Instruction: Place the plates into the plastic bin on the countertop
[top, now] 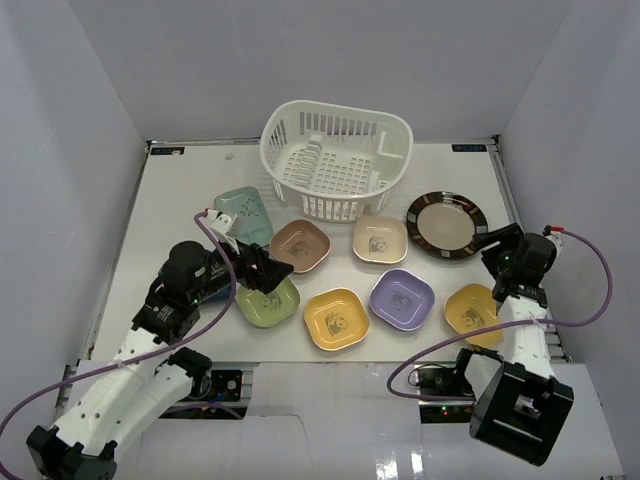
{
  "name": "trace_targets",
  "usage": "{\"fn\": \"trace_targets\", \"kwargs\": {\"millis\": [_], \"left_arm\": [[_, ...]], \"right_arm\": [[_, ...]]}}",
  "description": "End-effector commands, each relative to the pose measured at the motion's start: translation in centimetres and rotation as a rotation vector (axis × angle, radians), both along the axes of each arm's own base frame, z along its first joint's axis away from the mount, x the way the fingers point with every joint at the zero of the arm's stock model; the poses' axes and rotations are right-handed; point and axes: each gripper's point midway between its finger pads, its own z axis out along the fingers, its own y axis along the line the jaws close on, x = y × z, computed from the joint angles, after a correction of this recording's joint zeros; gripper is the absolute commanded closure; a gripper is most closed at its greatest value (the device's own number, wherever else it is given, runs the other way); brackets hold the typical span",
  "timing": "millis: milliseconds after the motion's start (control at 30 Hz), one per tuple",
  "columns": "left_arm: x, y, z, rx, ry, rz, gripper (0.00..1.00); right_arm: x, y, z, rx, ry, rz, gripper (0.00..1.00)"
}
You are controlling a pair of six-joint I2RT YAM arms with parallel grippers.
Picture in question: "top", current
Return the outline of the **light teal rectangular divided plate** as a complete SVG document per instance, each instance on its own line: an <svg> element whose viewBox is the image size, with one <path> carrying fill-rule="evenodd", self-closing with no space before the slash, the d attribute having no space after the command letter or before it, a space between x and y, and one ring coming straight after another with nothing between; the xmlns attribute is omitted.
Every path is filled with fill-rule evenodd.
<svg viewBox="0 0 640 480"><path fill-rule="evenodd" d="M244 244L268 247L274 235L271 220L259 192L252 186L227 191L214 199L214 209L237 216L236 239Z"/></svg>

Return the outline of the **round black-rimmed plate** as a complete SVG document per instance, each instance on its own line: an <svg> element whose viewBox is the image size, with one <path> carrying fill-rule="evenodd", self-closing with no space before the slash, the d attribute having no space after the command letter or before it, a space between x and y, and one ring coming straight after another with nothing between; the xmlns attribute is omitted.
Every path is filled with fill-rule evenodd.
<svg viewBox="0 0 640 480"><path fill-rule="evenodd" d="M422 251L443 260L474 256L476 234L489 231L483 211L468 198L449 191L433 191L416 198L406 213L409 239Z"/></svg>

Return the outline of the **dark blue leaf-shaped plate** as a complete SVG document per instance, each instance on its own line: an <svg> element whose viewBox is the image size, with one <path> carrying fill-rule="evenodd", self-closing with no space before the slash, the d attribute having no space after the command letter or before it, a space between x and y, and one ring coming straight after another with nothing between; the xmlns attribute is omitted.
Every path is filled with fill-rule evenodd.
<svg viewBox="0 0 640 480"><path fill-rule="evenodd" d="M199 303L226 301L231 296L231 290L235 286L230 282L209 282L206 283L199 293Z"/></svg>

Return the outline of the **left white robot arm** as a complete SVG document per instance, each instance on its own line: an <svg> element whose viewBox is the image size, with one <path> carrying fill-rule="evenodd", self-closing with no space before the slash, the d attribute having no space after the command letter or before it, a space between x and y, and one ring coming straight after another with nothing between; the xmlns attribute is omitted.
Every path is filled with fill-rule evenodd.
<svg viewBox="0 0 640 480"><path fill-rule="evenodd" d="M211 387L212 361L186 347L199 306L236 285L267 294L294 268L259 245L173 246L112 362L75 405L26 445L47 479L111 479L117 458L175 403Z"/></svg>

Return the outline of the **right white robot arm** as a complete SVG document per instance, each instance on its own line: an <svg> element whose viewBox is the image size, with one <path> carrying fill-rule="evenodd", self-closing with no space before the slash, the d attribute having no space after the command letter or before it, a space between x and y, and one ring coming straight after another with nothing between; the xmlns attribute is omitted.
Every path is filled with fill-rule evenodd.
<svg viewBox="0 0 640 480"><path fill-rule="evenodd" d="M573 389L551 367L544 319L548 301L541 282L562 248L561 230L525 233L516 225L477 234L481 259L495 280L492 298L501 325L513 337L501 351L460 351L453 390L475 398L472 438L531 465L543 465L574 403Z"/></svg>

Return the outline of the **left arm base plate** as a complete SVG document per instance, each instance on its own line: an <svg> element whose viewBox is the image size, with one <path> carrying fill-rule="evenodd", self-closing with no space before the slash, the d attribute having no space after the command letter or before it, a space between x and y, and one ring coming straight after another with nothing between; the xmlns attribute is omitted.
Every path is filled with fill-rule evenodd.
<svg viewBox="0 0 640 480"><path fill-rule="evenodd" d="M243 393L242 370L212 370L191 392L164 412L161 419L242 420L249 397Z"/></svg>

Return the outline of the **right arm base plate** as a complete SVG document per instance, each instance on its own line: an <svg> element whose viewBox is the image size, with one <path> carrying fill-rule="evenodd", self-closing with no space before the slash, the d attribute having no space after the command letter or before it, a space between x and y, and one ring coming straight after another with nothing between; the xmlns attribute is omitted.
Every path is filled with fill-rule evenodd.
<svg viewBox="0 0 640 480"><path fill-rule="evenodd" d="M502 363L473 356L469 361L415 365L408 383L420 395L423 423L491 424L491 382Z"/></svg>

